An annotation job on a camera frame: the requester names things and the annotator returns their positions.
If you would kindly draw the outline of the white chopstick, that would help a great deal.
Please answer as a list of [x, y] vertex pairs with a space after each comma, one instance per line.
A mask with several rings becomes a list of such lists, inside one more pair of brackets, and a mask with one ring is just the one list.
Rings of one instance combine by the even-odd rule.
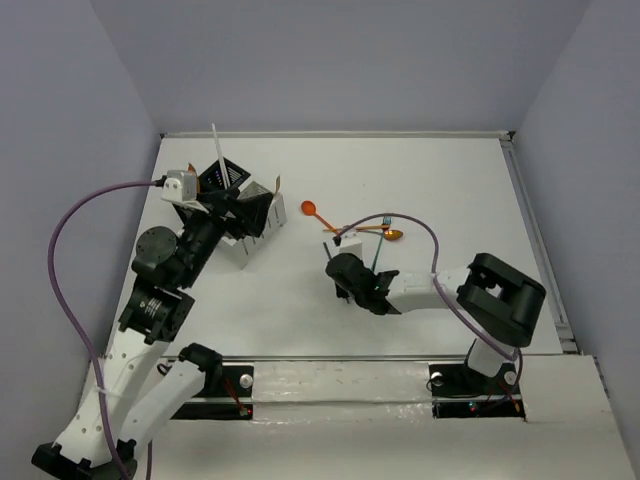
[[211, 130], [212, 130], [212, 134], [213, 134], [213, 138], [214, 138], [216, 154], [217, 154], [217, 157], [218, 157], [219, 170], [220, 170], [220, 174], [221, 174], [221, 178], [222, 178], [222, 182], [223, 182], [223, 188], [224, 189], [228, 189], [231, 186], [231, 181], [230, 181], [230, 178], [229, 178], [228, 170], [227, 170], [227, 167], [226, 167], [226, 160], [225, 160], [224, 154], [222, 152], [221, 143], [220, 143], [220, 140], [219, 140], [219, 136], [218, 136], [218, 132], [217, 132], [217, 128], [216, 128], [216, 124], [215, 123], [211, 124]]

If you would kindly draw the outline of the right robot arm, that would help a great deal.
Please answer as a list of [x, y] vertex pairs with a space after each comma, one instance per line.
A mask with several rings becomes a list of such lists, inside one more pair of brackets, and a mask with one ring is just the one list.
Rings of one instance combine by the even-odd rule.
[[449, 309], [475, 336], [460, 368], [462, 384], [473, 392], [491, 386], [502, 365], [531, 344], [546, 299], [541, 283], [489, 253], [459, 269], [428, 273], [375, 273], [356, 255], [340, 253], [325, 273], [341, 296], [375, 315]]

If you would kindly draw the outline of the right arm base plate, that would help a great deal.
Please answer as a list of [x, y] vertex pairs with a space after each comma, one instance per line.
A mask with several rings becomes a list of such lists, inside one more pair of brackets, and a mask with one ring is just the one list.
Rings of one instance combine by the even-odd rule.
[[503, 364], [492, 378], [462, 363], [431, 364], [426, 389], [431, 394], [433, 417], [525, 419], [518, 379], [517, 368], [511, 363]]

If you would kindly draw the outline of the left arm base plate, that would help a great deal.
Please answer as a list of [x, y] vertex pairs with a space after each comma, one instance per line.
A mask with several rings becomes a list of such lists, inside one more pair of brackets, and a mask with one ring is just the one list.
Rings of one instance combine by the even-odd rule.
[[254, 366], [225, 363], [221, 379], [207, 380], [205, 387], [185, 402], [173, 420], [249, 421], [253, 419]]

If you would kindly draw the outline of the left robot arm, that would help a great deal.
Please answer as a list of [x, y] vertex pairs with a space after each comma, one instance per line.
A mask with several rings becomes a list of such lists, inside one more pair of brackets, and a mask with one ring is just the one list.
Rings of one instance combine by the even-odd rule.
[[156, 226], [139, 236], [136, 278], [109, 351], [99, 356], [86, 332], [77, 331], [94, 370], [92, 389], [63, 432], [36, 448], [35, 467], [56, 479], [131, 479], [142, 451], [185, 401], [219, 388], [221, 355], [191, 343], [158, 385], [140, 393], [187, 319], [195, 300], [186, 291], [214, 249], [225, 236], [261, 237], [273, 198], [237, 190], [178, 196], [181, 230]]

